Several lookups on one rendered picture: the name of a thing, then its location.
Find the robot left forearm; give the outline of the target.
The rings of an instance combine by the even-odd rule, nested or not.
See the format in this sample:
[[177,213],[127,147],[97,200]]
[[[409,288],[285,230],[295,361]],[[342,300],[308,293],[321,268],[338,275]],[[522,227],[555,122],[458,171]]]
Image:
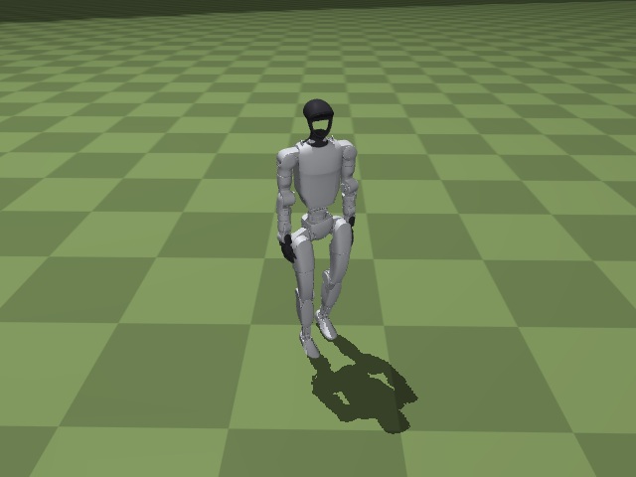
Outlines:
[[349,219],[351,217],[356,218],[355,199],[356,199],[357,191],[353,192],[350,195],[346,195],[342,193],[342,199],[343,199],[342,218],[345,219],[347,222],[349,222]]

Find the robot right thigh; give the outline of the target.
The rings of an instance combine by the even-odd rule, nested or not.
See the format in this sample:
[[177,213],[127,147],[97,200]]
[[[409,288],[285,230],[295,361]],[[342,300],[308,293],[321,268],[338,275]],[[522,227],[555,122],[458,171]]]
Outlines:
[[308,299],[313,301],[315,299],[313,290],[315,260],[308,229],[301,228],[292,233],[291,240],[291,247],[297,258],[294,258],[292,266],[297,279],[299,298],[303,303]]

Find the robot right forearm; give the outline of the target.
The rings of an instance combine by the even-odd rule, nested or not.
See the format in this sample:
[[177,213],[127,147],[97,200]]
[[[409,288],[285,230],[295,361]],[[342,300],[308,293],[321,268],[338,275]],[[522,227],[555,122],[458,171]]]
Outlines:
[[285,243],[284,237],[286,235],[291,236],[291,208],[283,207],[283,198],[280,193],[277,195],[276,213],[278,214],[277,239]]

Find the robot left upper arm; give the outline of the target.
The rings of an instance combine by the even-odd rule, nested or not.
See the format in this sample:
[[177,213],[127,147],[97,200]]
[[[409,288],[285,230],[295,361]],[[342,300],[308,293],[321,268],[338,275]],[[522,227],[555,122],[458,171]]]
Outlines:
[[346,195],[350,195],[357,191],[359,184],[354,179],[353,173],[355,172],[355,158],[357,156],[356,147],[348,140],[337,140],[343,150],[343,161],[341,169],[341,185],[340,190]]

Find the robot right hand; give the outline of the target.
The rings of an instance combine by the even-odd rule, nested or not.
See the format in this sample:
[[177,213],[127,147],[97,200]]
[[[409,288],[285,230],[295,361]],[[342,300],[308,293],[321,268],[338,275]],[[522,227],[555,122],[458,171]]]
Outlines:
[[279,244],[281,245],[281,250],[283,252],[283,255],[285,258],[287,258],[288,261],[293,262],[294,263],[294,258],[296,258],[295,253],[293,252],[293,249],[291,247],[292,244],[292,240],[291,240],[291,236],[290,235],[286,235],[284,237],[284,241],[285,243],[279,241]]

